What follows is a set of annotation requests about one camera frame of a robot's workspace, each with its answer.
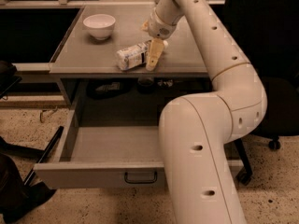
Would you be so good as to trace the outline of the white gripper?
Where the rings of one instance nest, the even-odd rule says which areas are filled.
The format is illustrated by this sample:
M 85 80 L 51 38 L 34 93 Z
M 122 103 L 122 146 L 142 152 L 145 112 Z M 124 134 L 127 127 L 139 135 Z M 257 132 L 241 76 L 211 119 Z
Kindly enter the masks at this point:
M 165 23 L 153 9 L 147 21 L 141 25 L 141 30 L 148 32 L 153 39 L 150 41 L 146 69 L 153 71 L 164 51 L 163 40 L 168 39 L 176 30 L 176 25 Z

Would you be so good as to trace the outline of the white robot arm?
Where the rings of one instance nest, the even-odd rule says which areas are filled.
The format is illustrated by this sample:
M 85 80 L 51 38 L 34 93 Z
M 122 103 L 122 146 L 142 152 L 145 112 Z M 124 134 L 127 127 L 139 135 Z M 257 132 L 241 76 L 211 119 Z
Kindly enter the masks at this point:
M 206 0 L 159 1 L 148 19 L 149 70 L 181 18 L 190 26 L 213 90 L 176 98 L 160 116 L 160 147 L 176 224 L 246 224 L 224 146 L 261 123 L 266 93 Z

